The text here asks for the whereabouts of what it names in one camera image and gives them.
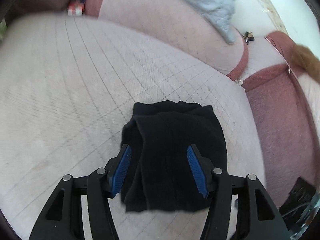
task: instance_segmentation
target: black device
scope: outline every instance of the black device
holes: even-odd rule
[[[198,190],[211,198],[201,240],[226,240],[231,197],[238,195],[238,215],[233,240],[289,240],[289,232],[278,209],[254,174],[232,176],[201,156],[196,145],[186,157]],[[119,240],[108,198],[120,192],[131,159],[124,144],[116,158],[89,176],[65,175],[44,205],[29,240],[84,240],[81,195],[88,197],[93,240]]]

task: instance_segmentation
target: folded black cloth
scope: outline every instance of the folded black cloth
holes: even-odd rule
[[[227,149],[212,106],[163,101],[135,103],[122,131],[132,158],[121,189],[127,211],[185,210],[195,212],[211,200],[198,192],[187,148],[196,144],[215,167],[227,170]]]

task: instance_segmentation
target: silver screw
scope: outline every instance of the silver screw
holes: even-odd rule
[[[68,181],[68,180],[71,179],[71,175],[70,175],[70,174],[66,174],[66,175],[64,175],[64,176],[62,177],[62,179],[63,179],[64,181]]]
[[[106,169],[105,168],[99,168],[99,169],[97,169],[97,173],[98,174],[104,174],[106,172]]]
[[[249,178],[250,180],[256,180],[256,179],[257,179],[257,176],[251,173],[251,174],[248,175],[248,178]]]
[[[214,168],[214,169],[213,169],[213,172],[214,172],[215,174],[221,174],[221,173],[222,173],[222,169],[220,169],[220,168]]]

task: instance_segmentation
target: ribbed blue fingertip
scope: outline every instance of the ribbed blue fingertip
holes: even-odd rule
[[[204,198],[207,198],[209,191],[205,183],[205,175],[191,146],[187,149],[187,159],[199,193],[202,194]]]
[[[119,165],[116,169],[115,174],[112,177],[111,195],[113,197],[115,197],[120,192],[120,190],[122,188],[122,184],[123,184],[124,178],[127,174],[128,167],[129,167],[129,164],[131,161],[131,156],[132,156],[131,147],[128,146],[125,149],[125,152],[121,157],[121,160],[119,162]]]

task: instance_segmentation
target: black cable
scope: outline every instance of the black cable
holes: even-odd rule
[[[299,208],[301,208],[301,207],[304,207],[304,206],[308,206],[308,205],[310,205],[310,202],[300,204],[299,206],[296,206],[296,207],[293,208],[292,210],[284,213],[284,214],[282,215],[282,217],[285,217],[285,216],[289,215],[290,213],[292,213],[293,211],[296,211],[297,209],[299,209]]]

